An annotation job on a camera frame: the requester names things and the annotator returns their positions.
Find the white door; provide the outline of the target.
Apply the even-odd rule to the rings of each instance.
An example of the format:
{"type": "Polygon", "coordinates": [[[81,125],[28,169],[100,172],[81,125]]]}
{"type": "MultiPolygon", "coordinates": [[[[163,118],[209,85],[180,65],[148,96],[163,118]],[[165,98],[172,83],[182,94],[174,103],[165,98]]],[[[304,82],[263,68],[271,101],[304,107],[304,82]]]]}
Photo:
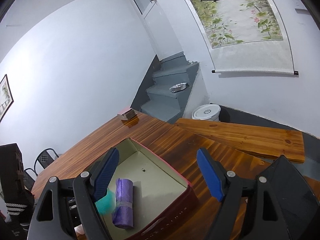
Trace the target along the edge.
{"type": "Polygon", "coordinates": [[[157,0],[133,0],[159,60],[183,56],[178,38],[157,0]]]}

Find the white plastic bucket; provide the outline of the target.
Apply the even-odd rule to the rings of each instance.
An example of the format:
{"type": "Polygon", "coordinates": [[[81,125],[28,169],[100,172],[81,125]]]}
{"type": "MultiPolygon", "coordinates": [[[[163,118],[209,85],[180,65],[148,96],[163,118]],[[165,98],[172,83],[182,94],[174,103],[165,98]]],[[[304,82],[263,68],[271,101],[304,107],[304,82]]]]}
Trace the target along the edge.
{"type": "Polygon", "coordinates": [[[206,121],[217,121],[219,122],[221,107],[216,104],[206,104],[197,107],[192,112],[193,120],[206,120],[206,121]]]}

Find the wooden bench plank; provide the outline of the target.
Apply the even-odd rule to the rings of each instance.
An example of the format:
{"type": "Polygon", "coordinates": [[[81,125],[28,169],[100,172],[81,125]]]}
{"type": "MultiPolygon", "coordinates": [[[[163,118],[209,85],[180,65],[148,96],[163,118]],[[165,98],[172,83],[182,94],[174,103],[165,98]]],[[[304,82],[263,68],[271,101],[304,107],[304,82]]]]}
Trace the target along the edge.
{"type": "Polygon", "coordinates": [[[293,163],[305,161],[300,131],[185,118],[175,125],[255,157],[277,159],[284,155],[293,163]]]}

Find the brown card deck box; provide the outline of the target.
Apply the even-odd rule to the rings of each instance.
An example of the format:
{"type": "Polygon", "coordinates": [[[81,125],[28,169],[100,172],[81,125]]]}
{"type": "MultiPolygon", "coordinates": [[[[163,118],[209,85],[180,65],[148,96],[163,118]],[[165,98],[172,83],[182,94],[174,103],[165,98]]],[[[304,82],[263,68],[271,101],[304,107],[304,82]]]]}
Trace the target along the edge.
{"type": "Polygon", "coordinates": [[[117,116],[120,120],[128,121],[134,118],[137,115],[136,111],[131,107],[126,107],[117,113],[117,116]]]}

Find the teal plastic soap box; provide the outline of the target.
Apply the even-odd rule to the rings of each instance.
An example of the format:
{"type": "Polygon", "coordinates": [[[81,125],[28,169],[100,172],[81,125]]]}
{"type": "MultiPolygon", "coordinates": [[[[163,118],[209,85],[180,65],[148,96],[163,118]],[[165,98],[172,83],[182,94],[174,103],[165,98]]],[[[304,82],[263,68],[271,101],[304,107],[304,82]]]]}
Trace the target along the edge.
{"type": "Polygon", "coordinates": [[[111,214],[116,208],[116,195],[110,189],[107,189],[107,194],[95,202],[97,211],[101,216],[111,214]]]}

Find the red metal tin box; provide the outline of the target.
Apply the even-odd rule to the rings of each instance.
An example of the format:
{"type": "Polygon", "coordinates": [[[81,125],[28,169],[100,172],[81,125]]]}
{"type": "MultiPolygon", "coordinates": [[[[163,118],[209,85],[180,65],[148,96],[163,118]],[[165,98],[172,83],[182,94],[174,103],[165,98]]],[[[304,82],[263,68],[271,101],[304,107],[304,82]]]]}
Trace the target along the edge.
{"type": "Polygon", "coordinates": [[[115,193],[118,178],[133,182],[133,228],[114,226],[113,213],[101,216],[91,196],[90,177],[107,150],[73,181],[87,239],[166,239],[199,203],[190,182],[133,139],[126,138],[114,147],[119,151],[119,163],[107,189],[115,193]]]}

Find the foil tray on stairs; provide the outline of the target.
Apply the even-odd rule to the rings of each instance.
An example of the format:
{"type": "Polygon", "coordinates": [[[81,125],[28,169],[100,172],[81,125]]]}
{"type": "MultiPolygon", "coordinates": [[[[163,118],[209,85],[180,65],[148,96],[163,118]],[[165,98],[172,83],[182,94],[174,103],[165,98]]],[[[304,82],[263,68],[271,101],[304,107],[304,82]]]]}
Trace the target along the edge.
{"type": "Polygon", "coordinates": [[[185,90],[186,88],[188,88],[188,86],[189,85],[186,82],[178,83],[178,84],[175,84],[172,87],[170,87],[169,90],[172,93],[177,93],[177,92],[185,90]]]}

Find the purple garbage bag roll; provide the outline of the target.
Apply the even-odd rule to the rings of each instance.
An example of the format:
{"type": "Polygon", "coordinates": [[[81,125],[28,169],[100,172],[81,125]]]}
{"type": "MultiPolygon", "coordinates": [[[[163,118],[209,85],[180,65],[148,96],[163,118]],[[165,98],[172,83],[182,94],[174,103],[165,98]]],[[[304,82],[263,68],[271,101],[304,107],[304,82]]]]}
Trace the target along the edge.
{"type": "Polygon", "coordinates": [[[112,223],[117,228],[133,228],[133,182],[129,179],[116,180],[116,207],[112,214],[112,223]]]}

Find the grey staircase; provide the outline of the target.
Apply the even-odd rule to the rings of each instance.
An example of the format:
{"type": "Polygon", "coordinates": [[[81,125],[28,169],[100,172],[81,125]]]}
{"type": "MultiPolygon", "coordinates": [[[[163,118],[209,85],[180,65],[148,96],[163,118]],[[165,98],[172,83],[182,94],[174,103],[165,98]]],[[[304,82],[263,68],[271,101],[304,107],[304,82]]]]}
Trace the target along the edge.
{"type": "Polygon", "coordinates": [[[155,56],[131,108],[164,122],[175,123],[183,116],[198,71],[199,63],[189,62],[185,55],[165,61],[155,56]],[[169,90],[183,82],[189,85],[185,90],[177,93],[169,90]]]}

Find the black metal chair near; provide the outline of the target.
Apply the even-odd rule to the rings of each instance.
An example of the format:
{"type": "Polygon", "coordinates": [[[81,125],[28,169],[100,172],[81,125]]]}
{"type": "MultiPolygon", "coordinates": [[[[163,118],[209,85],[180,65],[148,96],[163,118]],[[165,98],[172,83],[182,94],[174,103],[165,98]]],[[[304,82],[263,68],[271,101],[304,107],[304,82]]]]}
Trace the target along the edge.
{"type": "Polygon", "coordinates": [[[28,173],[29,171],[31,171],[31,172],[33,172],[34,174],[36,174],[35,171],[34,171],[32,168],[26,168],[26,169],[24,170],[23,181],[24,181],[25,187],[26,187],[29,191],[31,191],[32,188],[33,188],[33,185],[34,185],[34,183],[35,183],[35,180],[34,180],[34,179],[32,178],[32,176],[28,173]]]}

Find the black metal chair far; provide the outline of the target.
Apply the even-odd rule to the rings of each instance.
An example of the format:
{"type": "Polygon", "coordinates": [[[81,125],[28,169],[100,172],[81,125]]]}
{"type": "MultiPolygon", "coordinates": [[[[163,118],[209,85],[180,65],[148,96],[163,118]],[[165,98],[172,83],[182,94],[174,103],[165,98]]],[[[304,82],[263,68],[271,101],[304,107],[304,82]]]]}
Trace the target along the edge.
{"type": "Polygon", "coordinates": [[[39,173],[37,172],[37,165],[40,165],[43,169],[46,169],[51,163],[54,162],[59,158],[59,155],[53,148],[46,148],[44,149],[36,158],[34,163],[34,171],[36,175],[39,173]]]}

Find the black metal chair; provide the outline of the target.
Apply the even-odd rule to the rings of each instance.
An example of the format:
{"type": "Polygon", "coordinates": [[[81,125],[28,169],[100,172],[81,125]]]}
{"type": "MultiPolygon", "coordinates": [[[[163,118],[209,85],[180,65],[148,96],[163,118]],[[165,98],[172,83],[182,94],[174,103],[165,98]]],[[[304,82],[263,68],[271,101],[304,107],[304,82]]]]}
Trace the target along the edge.
{"type": "Polygon", "coordinates": [[[46,148],[44,149],[36,158],[34,163],[34,171],[36,175],[39,173],[37,172],[37,165],[40,165],[43,169],[46,169],[51,163],[54,162],[59,158],[59,155],[53,148],[46,148]]]}
{"type": "Polygon", "coordinates": [[[34,185],[34,183],[35,183],[35,180],[34,180],[34,179],[32,178],[32,176],[28,173],[29,171],[31,171],[31,172],[33,172],[34,174],[36,174],[35,171],[34,171],[32,168],[26,168],[26,169],[24,170],[23,181],[24,181],[25,187],[26,187],[29,191],[31,191],[32,188],[33,188],[33,185],[34,185]]]}

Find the framed landscape painting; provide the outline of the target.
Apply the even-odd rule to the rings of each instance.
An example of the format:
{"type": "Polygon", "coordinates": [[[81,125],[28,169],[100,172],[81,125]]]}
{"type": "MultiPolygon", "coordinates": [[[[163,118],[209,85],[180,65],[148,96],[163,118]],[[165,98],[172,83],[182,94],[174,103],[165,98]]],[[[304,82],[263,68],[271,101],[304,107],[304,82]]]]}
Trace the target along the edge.
{"type": "Polygon", "coordinates": [[[8,82],[8,76],[5,74],[0,84],[0,121],[14,102],[10,86],[8,82]]]}

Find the hanging scroll painting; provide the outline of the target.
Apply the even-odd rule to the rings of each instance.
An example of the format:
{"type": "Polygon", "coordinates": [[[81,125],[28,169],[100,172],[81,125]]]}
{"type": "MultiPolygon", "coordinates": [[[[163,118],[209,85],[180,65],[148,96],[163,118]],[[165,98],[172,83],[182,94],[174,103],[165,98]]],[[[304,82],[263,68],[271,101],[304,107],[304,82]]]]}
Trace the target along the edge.
{"type": "Polygon", "coordinates": [[[289,37],[273,0],[185,0],[216,73],[295,74],[289,37]]]}

